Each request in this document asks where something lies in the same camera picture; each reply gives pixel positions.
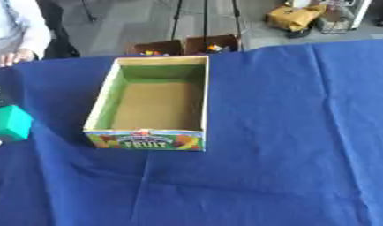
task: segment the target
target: brown box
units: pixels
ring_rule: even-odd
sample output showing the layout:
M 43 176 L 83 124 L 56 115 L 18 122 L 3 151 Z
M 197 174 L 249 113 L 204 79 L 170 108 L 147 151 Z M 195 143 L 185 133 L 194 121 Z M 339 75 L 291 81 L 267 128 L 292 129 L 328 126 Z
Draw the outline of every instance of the brown box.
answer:
M 84 132 L 100 148 L 205 150 L 207 56 L 118 58 Z
M 125 51 L 126 54 L 145 54 L 146 51 L 159 51 L 170 56 L 182 56 L 184 54 L 184 48 L 179 40 L 136 44 L 127 47 Z
M 208 36 L 207 45 L 218 45 L 220 47 L 230 47 L 231 52 L 238 51 L 238 40 L 233 34 Z M 205 53 L 204 37 L 187 38 L 184 48 L 185 55 L 196 55 Z

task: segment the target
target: cardboard tray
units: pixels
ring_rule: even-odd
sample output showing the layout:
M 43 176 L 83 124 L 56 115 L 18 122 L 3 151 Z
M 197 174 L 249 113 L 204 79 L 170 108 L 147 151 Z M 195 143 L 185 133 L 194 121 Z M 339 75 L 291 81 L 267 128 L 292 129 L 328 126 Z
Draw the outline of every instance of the cardboard tray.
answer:
M 84 132 L 99 148 L 205 150 L 208 57 L 118 58 Z

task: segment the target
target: yellow object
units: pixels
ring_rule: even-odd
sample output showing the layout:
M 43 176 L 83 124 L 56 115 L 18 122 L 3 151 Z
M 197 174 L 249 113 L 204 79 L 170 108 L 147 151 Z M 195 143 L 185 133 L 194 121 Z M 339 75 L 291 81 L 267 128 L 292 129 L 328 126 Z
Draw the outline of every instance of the yellow object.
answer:
M 196 138 L 196 137 L 192 137 L 191 138 L 191 141 L 183 146 L 180 146 L 179 149 L 180 150 L 188 150 L 188 149 L 192 149 L 193 146 L 195 145 L 198 145 L 199 144 L 199 139 Z
M 308 27 L 308 25 L 317 17 L 325 13 L 327 6 L 324 4 L 295 9 L 289 6 L 281 6 L 280 8 L 268 13 L 268 24 L 292 32 L 300 31 Z
M 88 134 L 88 137 L 98 148 L 109 148 L 109 145 L 100 136 Z

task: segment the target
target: white sleeve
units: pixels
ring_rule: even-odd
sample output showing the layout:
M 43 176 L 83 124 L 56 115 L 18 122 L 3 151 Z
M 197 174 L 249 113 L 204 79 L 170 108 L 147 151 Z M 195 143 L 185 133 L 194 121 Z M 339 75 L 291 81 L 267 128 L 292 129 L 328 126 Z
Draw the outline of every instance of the white sleeve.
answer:
M 20 49 L 32 50 L 40 59 L 51 41 L 51 34 L 35 0 L 10 0 L 10 7 L 18 14 L 24 38 Z

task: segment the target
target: person's hand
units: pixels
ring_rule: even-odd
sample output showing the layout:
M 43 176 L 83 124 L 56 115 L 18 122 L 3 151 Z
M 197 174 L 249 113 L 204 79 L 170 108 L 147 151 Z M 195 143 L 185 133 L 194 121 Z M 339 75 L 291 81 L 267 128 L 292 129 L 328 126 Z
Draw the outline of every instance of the person's hand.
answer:
M 33 61 L 35 54 L 29 49 L 19 49 L 16 53 L 1 55 L 0 67 L 10 67 L 21 61 Z

